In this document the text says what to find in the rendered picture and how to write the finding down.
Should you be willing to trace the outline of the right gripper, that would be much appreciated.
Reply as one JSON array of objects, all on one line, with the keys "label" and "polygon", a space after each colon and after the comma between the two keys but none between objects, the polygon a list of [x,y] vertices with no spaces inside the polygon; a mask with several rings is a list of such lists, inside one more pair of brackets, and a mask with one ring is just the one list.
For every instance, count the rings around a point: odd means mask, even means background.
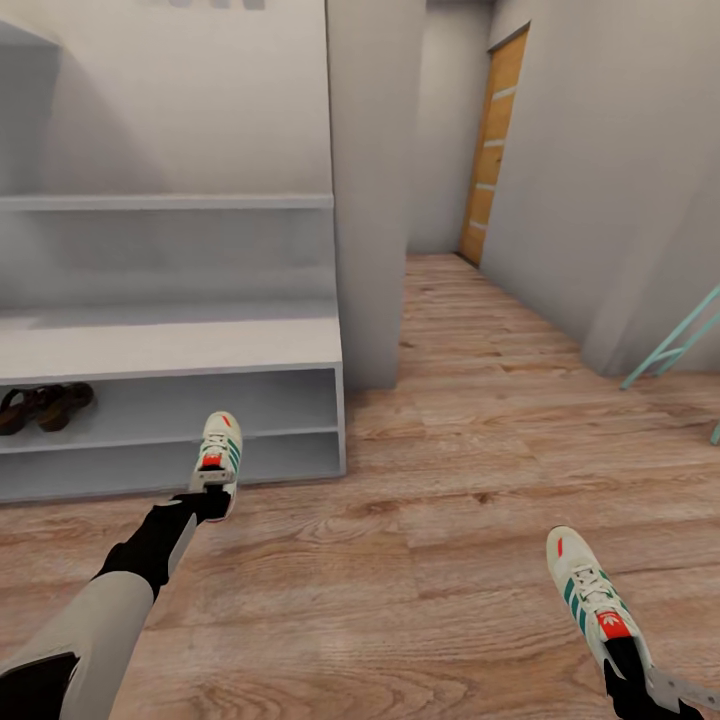
[{"label": "right gripper", "polygon": [[679,703],[680,713],[659,707],[647,688],[618,677],[608,659],[604,660],[607,693],[613,697],[616,714],[623,720],[705,720],[701,712]]}]

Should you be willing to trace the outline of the gym shoe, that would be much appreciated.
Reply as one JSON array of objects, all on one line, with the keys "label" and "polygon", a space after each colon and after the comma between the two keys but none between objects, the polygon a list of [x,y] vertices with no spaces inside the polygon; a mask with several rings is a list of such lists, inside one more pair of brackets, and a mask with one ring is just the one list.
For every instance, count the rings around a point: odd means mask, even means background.
[{"label": "gym shoe", "polygon": [[557,525],[550,530],[546,554],[555,585],[600,668],[604,671],[608,659],[621,679],[653,688],[647,671],[655,666],[643,634],[588,543],[573,528]]},{"label": "gym shoe", "polygon": [[[243,437],[234,415],[224,410],[214,412],[205,425],[194,472],[225,470],[235,472],[238,476]],[[206,487],[208,492],[227,491],[229,496],[227,516],[229,516],[235,504],[237,482]]]}]

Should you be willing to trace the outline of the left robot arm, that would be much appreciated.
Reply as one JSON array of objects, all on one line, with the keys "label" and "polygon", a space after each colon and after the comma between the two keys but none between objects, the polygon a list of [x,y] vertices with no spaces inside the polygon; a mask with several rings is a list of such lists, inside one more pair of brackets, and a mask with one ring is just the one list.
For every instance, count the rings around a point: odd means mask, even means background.
[{"label": "left robot arm", "polygon": [[109,720],[139,635],[201,521],[227,516],[232,471],[191,475],[188,493],[153,505],[127,543],[28,645],[0,666],[0,720]]}]

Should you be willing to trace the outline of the sandal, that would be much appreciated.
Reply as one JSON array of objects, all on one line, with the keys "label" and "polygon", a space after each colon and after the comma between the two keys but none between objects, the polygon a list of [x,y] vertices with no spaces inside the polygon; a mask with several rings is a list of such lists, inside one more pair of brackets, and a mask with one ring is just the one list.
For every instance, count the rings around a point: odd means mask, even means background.
[{"label": "sandal", "polygon": [[69,423],[69,415],[78,408],[90,405],[93,399],[94,389],[89,383],[73,383],[63,387],[55,385],[55,388],[45,395],[44,412],[37,417],[35,423],[45,433],[61,431]]},{"label": "sandal", "polygon": [[[44,411],[43,399],[54,388],[55,386],[39,386],[32,390],[16,388],[8,392],[0,407],[0,437],[18,433],[32,414]],[[19,392],[24,394],[24,402],[10,406],[11,400]]]}]

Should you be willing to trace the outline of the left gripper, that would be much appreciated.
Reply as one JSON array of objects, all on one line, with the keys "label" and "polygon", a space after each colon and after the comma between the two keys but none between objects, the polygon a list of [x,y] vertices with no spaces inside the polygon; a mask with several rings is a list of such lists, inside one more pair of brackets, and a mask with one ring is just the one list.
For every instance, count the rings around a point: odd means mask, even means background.
[{"label": "left gripper", "polygon": [[175,499],[195,499],[202,507],[203,516],[201,521],[222,519],[227,516],[227,507],[229,496],[227,491],[207,492],[207,493],[185,493],[177,495]]}]

